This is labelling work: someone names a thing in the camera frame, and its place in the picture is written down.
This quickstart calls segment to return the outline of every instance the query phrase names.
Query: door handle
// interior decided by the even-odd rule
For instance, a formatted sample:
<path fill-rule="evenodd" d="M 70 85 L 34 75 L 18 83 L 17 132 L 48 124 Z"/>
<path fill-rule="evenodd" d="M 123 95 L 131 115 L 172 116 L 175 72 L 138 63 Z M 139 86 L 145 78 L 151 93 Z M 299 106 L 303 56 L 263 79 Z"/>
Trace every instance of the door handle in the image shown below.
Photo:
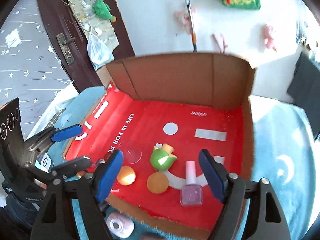
<path fill-rule="evenodd" d="M 71 65 L 72 63 L 74 63 L 75 59 L 73 58 L 73 55 L 71 54 L 71 51 L 69 49 L 68 44 L 73 42 L 76 38 L 71 37 L 70 39 L 66 40 L 64 33 L 59 33 L 59 34 L 57 34 L 56 37 L 57 37 L 58 43 L 60 45 L 60 48 L 63 52 L 63 55 L 66 59 L 66 62 L 68 63 L 68 65 Z"/>

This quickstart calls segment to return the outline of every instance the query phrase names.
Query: pink stuffed toy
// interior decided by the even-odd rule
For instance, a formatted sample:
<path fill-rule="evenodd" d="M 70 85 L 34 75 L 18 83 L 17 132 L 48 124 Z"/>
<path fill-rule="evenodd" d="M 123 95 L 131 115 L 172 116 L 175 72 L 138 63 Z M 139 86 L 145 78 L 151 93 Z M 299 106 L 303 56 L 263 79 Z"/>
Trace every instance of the pink stuffed toy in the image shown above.
<path fill-rule="evenodd" d="M 199 29 L 199 19 L 198 15 L 196 13 L 196 9 L 191 6 L 191 12 L 192 12 L 192 19 L 193 19 L 193 24 L 195 27 L 195 32 Z M 186 30 L 187 34 L 191 34 L 191 22 L 189 20 L 189 13 L 187 9 L 183 9 L 181 11 L 176 11 L 174 13 L 176 18 L 178 19 L 178 22 L 182 24 L 182 28 Z"/>
<path fill-rule="evenodd" d="M 273 49 L 275 52 L 277 52 L 275 45 L 275 34 L 276 31 L 273 29 L 273 26 L 267 24 L 264 29 L 264 44 L 266 45 L 267 49 Z"/>

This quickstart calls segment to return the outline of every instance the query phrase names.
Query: blue gripper pad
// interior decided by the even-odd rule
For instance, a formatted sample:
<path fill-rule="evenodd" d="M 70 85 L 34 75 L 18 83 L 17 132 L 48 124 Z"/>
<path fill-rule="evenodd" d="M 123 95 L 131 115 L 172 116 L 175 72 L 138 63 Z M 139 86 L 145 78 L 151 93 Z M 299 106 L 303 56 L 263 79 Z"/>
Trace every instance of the blue gripper pad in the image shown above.
<path fill-rule="evenodd" d="M 53 142 L 62 142 L 74 136 L 78 136 L 82 133 L 82 127 L 79 124 L 67 127 L 65 129 L 57 131 L 54 135 L 51 136 Z"/>
<path fill-rule="evenodd" d="M 96 199 L 101 203 L 109 196 L 113 183 L 123 164 L 123 153 L 114 150 L 107 162 L 102 163 L 94 172 Z"/>
<path fill-rule="evenodd" d="M 199 152 L 199 165 L 208 182 L 214 198 L 221 203 L 226 200 L 226 189 L 228 187 L 228 172 L 221 163 L 217 163 L 207 149 Z"/>

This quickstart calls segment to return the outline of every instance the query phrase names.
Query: orange disc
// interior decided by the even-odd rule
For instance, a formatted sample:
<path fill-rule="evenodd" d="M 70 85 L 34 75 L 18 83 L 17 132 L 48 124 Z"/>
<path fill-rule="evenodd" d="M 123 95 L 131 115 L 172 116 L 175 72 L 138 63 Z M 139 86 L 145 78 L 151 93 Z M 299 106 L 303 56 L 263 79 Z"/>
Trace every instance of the orange disc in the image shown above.
<path fill-rule="evenodd" d="M 130 166 L 122 166 L 117 176 L 117 180 L 121 185 L 128 186 L 136 179 L 136 173 Z"/>
<path fill-rule="evenodd" d="M 152 193 L 163 193 L 169 187 L 168 178 L 160 172 L 155 172 L 149 176 L 147 180 L 147 187 Z"/>

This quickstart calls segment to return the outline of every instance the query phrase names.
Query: nail polish bottle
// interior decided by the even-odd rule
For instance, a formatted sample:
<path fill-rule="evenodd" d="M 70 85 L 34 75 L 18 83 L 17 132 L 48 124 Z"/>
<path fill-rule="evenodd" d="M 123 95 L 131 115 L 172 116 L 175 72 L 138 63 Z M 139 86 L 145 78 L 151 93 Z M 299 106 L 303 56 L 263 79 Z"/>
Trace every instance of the nail polish bottle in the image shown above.
<path fill-rule="evenodd" d="M 181 189 L 182 206 L 202 205 L 202 187 L 196 183 L 196 163 L 186 162 L 186 185 Z"/>

